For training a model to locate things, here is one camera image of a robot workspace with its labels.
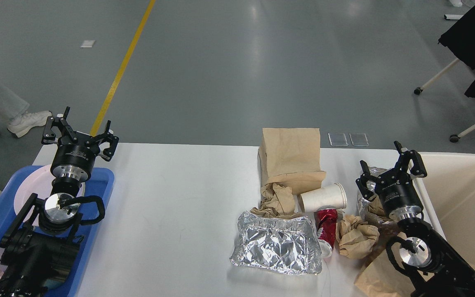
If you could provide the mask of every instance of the blue tray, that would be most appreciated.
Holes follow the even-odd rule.
[[[41,166],[27,166],[19,169],[12,175],[5,189],[0,196],[0,240],[7,231],[8,227],[16,217],[14,212],[14,196],[16,194],[19,185],[30,175],[30,173],[36,171]],[[111,191],[113,190],[113,181],[115,176],[113,172],[106,168],[94,168],[91,175],[91,179],[85,182],[85,195],[97,195],[102,197],[104,206],[107,207],[109,198],[111,197]],[[81,205],[79,211],[83,213],[83,219],[93,219],[98,215],[96,205],[94,203],[87,203]],[[76,235],[84,235],[84,239],[80,246],[78,256],[74,261],[74,265],[71,269],[66,282],[60,287],[49,290],[45,294],[45,297],[73,297],[80,283],[82,281],[85,266],[89,255],[93,248],[94,238],[100,223],[88,226],[80,226]],[[40,228],[35,230],[38,233],[42,233]],[[59,235],[59,237],[66,237],[68,232]]]

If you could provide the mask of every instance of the white table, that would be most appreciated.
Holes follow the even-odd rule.
[[[55,150],[44,146],[34,165],[51,163]],[[359,161],[393,167],[397,158],[394,150],[323,148],[323,186],[340,182],[355,214]],[[230,263],[236,220],[261,198],[258,147],[120,143],[111,162],[97,158],[95,167],[111,169],[115,185],[78,296],[364,296],[353,285],[362,262],[337,250],[318,275]]]

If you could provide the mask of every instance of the white bin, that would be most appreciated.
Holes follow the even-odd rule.
[[[424,186],[447,241],[475,269],[475,154],[421,153]]]

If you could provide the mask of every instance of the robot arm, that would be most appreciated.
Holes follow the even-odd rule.
[[[1,264],[8,266],[0,279],[0,297],[40,297],[64,283],[83,240],[76,236],[79,226],[96,224],[105,216],[101,197],[77,195],[81,184],[91,178],[96,157],[110,161],[119,139],[109,129],[110,121],[96,137],[74,131],[66,121],[68,112],[69,107],[63,115],[47,118],[42,135],[42,144],[58,145],[51,166],[51,196],[42,199],[32,193],[0,241],[5,248]],[[60,130],[58,139],[54,127]],[[109,147],[101,150],[102,143]],[[83,203],[95,203],[98,216],[82,220],[78,209]],[[36,218],[41,231],[32,226]]]
[[[356,180],[360,193],[366,199],[374,199],[374,194],[379,196],[386,215],[397,221],[401,231],[407,235],[407,239],[394,237],[386,245],[390,262],[398,272],[410,278],[415,287],[412,297],[475,297],[475,270],[430,224],[417,217],[423,205],[413,187],[412,178],[427,176],[420,154],[408,151],[397,141],[394,144],[399,153],[394,168],[374,177],[362,160],[362,175]],[[410,161],[413,167],[408,173]],[[375,193],[368,189],[368,181],[375,182]],[[402,267],[392,252],[394,244],[401,245]],[[420,272],[434,275],[424,280]]]

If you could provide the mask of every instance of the crumpled aluminum foil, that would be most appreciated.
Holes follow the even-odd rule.
[[[378,168],[378,167],[370,167],[369,168],[369,173],[375,177],[381,175],[382,173],[385,173],[386,171],[388,171],[388,169],[384,169],[384,168]],[[366,186],[368,187],[368,190],[370,190],[371,192],[375,192],[375,183],[372,182],[372,181],[368,181],[366,183]],[[362,197],[362,195],[360,194],[360,192],[358,192],[358,199],[357,199],[357,211],[358,211],[358,215],[362,218],[362,220],[366,220],[366,206],[370,203],[370,201],[368,199],[365,199],[364,197]]]
[[[237,221],[239,240],[232,264],[284,274],[322,272],[322,252],[308,217],[262,218],[245,211]]]

